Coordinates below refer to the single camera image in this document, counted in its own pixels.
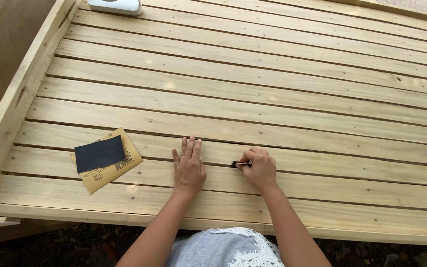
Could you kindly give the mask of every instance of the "gray shirt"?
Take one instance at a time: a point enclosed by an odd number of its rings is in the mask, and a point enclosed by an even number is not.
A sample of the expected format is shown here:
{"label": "gray shirt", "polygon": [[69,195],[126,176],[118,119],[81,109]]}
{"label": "gray shirt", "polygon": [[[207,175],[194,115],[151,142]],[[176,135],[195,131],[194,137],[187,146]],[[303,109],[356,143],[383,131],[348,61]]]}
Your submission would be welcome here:
{"label": "gray shirt", "polygon": [[278,247],[252,229],[211,228],[174,241],[167,267],[283,267]]}

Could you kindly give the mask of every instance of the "3m sandpaper packaging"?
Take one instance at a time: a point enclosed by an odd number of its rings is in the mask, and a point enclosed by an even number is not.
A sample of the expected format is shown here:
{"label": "3m sandpaper packaging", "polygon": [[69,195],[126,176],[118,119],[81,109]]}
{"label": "3m sandpaper packaging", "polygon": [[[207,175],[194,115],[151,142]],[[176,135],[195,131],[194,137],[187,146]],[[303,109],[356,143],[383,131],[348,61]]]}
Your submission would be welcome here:
{"label": "3m sandpaper packaging", "polygon": [[[109,182],[120,177],[123,173],[126,173],[127,171],[131,170],[133,167],[143,162],[143,159],[139,155],[138,151],[134,147],[133,143],[131,142],[131,140],[129,139],[128,135],[123,130],[123,128],[116,129],[115,131],[109,133],[107,136],[100,138],[96,142],[110,139],[112,137],[119,136],[119,135],[122,138],[123,149],[125,153],[124,161],[120,161],[113,165],[109,165],[103,168],[97,168],[91,171],[80,173],[80,177],[84,181],[84,184],[88,189],[88,191],[90,192],[90,194],[102,188]],[[75,153],[71,154],[70,157],[72,158],[72,161],[74,162],[76,167],[77,161],[76,161]]]}

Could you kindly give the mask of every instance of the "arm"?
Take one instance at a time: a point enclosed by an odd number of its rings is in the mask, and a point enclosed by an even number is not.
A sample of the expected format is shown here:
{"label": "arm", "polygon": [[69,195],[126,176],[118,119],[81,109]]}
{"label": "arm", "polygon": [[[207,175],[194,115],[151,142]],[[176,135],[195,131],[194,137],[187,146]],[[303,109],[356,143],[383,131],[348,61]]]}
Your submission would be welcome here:
{"label": "arm", "polygon": [[175,235],[193,198],[204,185],[206,173],[200,159],[202,140],[182,139],[182,157],[174,157],[174,193],[145,231],[123,255],[117,267],[166,265]]}
{"label": "arm", "polygon": [[252,147],[240,161],[252,161],[252,166],[239,165],[246,179],[263,196],[276,233],[281,259],[287,267],[330,267],[330,263],[294,212],[286,195],[276,183],[276,161],[268,152]]}

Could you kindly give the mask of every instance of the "forearm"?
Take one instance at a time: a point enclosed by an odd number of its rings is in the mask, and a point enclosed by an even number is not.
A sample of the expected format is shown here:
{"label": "forearm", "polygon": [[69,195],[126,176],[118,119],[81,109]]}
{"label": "forearm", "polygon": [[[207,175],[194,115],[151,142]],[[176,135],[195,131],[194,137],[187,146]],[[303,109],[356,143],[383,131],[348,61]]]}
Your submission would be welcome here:
{"label": "forearm", "polygon": [[280,187],[261,192],[276,233],[281,259],[286,267],[330,267]]}
{"label": "forearm", "polygon": [[117,267],[166,265],[182,219],[194,195],[175,191],[162,210],[128,249]]}

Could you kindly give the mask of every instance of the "hand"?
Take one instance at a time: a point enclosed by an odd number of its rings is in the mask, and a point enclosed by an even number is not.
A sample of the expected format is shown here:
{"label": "hand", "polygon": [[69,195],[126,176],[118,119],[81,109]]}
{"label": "hand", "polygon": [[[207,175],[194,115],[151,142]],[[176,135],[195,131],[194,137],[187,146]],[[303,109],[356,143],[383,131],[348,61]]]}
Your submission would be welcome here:
{"label": "hand", "polygon": [[243,171],[245,178],[263,194],[265,191],[277,188],[276,161],[270,157],[266,149],[251,147],[243,153],[241,162],[252,162],[252,166],[236,164]]}
{"label": "hand", "polygon": [[207,174],[205,173],[204,162],[200,158],[200,147],[202,140],[198,139],[194,146],[194,136],[191,135],[189,143],[187,138],[182,138],[181,157],[177,150],[172,150],[174,158],[174,191],[185,193],[194,197],[204,185]]}

